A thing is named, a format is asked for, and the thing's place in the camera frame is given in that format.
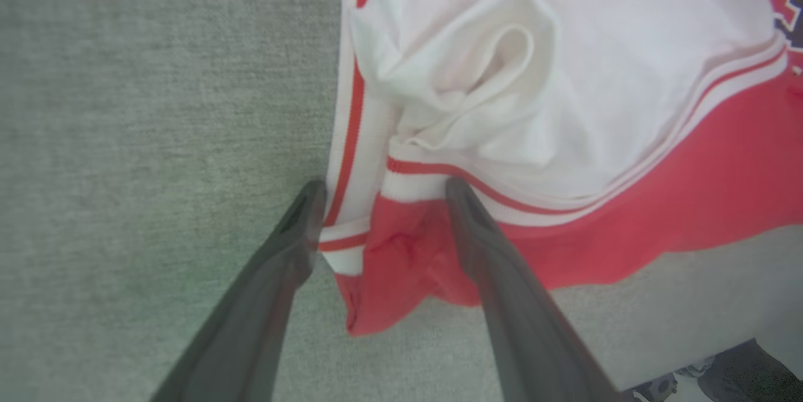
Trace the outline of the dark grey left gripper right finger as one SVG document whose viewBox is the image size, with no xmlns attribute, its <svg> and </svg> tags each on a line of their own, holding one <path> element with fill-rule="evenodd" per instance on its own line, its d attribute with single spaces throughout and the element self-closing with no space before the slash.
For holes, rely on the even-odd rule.
<svg viewBox="0 0 803 402">
<path fill-rule="evenodd" d="M 476 283 L 506 401 L 627 401 L 471 186 L 445 184 L 454 245 Z"/>
</svg>

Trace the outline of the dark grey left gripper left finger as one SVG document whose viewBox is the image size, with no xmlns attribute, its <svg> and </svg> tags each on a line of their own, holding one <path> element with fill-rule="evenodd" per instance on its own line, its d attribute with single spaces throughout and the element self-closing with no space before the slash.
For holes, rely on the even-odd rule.
<svg viewBox="0 0 803 402">
<path fill-rule="evenodd" d="M 296 291 L 312 274 L 325 184 L 307 182 L 152 396 L 270 401 Z"/>
</svg>

